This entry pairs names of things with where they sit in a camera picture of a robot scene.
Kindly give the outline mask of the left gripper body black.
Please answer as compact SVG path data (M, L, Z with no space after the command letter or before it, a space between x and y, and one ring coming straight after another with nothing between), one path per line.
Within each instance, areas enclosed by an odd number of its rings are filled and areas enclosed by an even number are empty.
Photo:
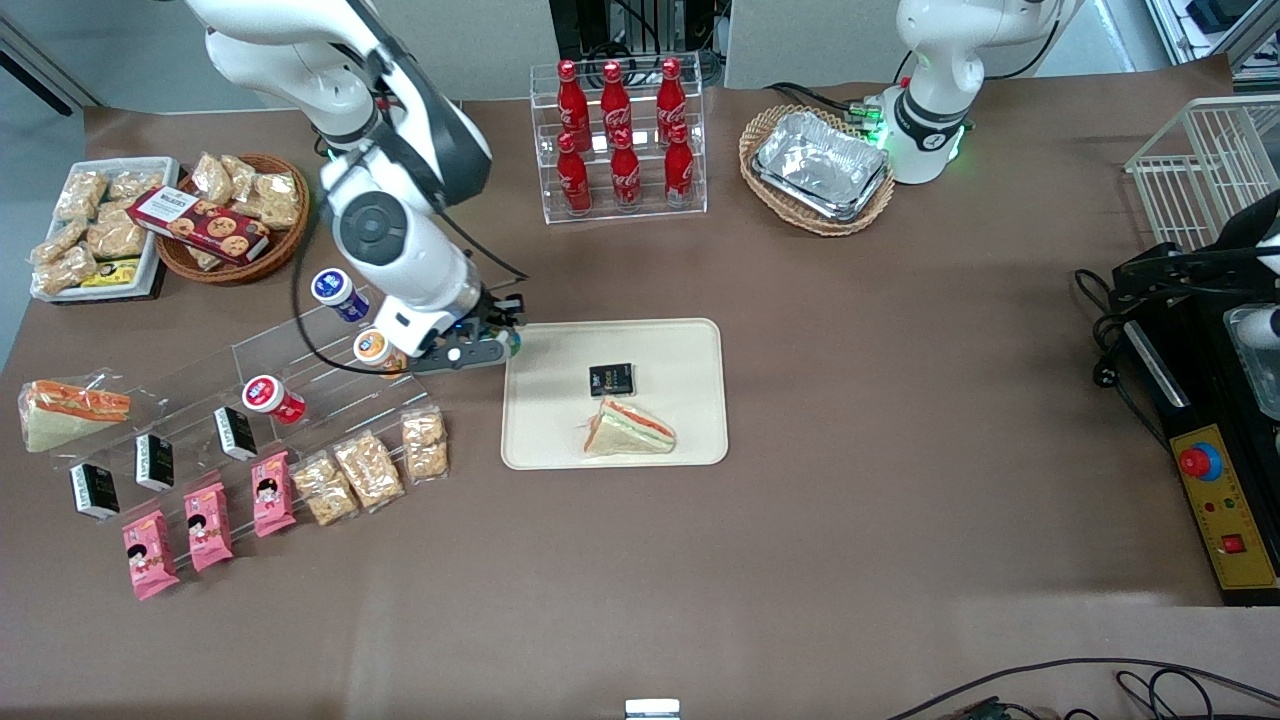
M1233 215L1215 242L1194 250L1158 243L1115 266L1116 301L1204 296L1233 301L1277 300L1279 192Z

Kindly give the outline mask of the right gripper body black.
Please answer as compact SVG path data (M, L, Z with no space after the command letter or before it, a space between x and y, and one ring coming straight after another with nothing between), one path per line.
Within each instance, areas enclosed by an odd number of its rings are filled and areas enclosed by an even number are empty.
M502 329L513 332L513 315L525 314L525 301L521 293L497 297L488 290L481 293L477 305L454 324L454 337L462 342L495 340Z

